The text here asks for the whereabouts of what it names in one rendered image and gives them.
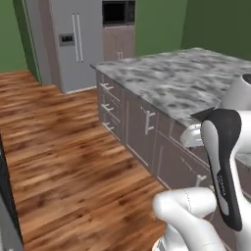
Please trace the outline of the black microwave oven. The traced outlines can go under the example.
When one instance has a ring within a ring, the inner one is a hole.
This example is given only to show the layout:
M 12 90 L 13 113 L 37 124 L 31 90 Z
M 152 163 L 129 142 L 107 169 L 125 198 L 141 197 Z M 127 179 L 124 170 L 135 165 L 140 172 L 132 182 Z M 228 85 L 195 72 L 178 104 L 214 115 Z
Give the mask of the black microwave oven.
M 103 0 L 103 26 L 133 25 L 136 0 Z

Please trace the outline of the brown tall cupboard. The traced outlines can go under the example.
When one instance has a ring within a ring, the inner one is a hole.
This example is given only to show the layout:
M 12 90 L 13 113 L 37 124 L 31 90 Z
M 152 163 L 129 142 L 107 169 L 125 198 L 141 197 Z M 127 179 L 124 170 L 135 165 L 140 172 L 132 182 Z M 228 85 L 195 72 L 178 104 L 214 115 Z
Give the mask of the brown tall cupboard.
M 105 26 L 103 47 L 105 61 L 132 58 L 134 56 L 134 26 Z

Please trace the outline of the grey-brown drawer front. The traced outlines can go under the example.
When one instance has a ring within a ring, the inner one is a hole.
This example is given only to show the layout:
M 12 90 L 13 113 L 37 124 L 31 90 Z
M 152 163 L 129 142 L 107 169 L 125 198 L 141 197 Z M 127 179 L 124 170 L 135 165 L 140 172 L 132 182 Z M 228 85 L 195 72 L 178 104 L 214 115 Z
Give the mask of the grey-brown drawer front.
M 180 136 L 185 130 L 186 127 L 177 120 L 162 112 L 159 113 L 158 131 L 181 147 L 183 145 L 180 142 Z M 187 151 L 195 155 L 200 161 L 208 163 L 208 157 L 203 146 L 187 148 Z
M 97 82 L 100 86 L 100 83 L 109 83 L 110 85 L 114 86 L 114 89 L 111 90 L 105 90 L 102 86 L 100 86 L 103 90 L 105 90 L 108 94 L 115 97 L 118 101 L 122 100 L 123 97 L 123 90 L 122 88 L 111 78 L 107 77 L 106 75 L 103 75 L 101 73 L 97 73 Z
M 110 114 L 115 115 L 120 120 L 123 117 L 122 112 L 122 106 L 121 103 L 114 97 L 112 97 L 110 94 L 108 94 L 106 91 L 103 91 L 101 89 L 98 90 L 98 105 L 99 105 L 99 113 L 101 110 L 104 110 L 101 107 L 101 104 L 110 104 L 111 107 L 114 107 L 115 109 Z
M 110 123 L 110 126 L 113 126 L 114 129 L 109 132 L 111 132 L 119 141 L 123 140 L 122 124 L 119 118 L 104 110 L 100 111 L 99 118 L 101 125 L 102 123 Z

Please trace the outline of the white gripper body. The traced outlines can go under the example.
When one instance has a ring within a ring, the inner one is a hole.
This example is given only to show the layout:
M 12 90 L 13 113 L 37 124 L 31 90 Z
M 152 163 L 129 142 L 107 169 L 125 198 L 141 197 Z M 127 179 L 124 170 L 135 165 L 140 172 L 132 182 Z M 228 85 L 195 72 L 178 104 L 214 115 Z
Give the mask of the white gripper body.
M 203 146 L 201 137 L 201 125 L 190 125 L 180 136 L 180 142 L 185 148 L 193 148 Z

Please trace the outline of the grey double-door fridge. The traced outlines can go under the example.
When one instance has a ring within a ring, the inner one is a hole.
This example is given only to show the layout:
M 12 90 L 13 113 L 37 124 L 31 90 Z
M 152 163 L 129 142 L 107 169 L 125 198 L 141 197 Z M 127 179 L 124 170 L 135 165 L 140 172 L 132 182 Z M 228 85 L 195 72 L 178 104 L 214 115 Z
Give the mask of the grey double-door fridge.
M 92 88 L 103 60 L 102 0 L 25 0 L 41 81 L 64 93 Z

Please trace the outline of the grey-brown cupboard door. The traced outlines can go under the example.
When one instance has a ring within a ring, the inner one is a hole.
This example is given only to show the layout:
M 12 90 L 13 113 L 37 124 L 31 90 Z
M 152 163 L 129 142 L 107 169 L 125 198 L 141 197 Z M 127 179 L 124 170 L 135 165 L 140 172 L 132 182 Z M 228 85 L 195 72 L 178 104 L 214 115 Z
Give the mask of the grey-brown cupboard door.
M 150 118 L 154 129 L 145 135 L 147 110 L 156 115 Z M 125 95 L 125 145 L 147 169 L 152 164 L 157 115 L 157 110 L 148 102 L 130 92 Z
M 195 187 L 197 175 L 207 176 L 201 187 L 212 184 L 210 172 L 205 166 L 160 132 L 156 136 L 154 171 L 155 176 L 172 189 Z

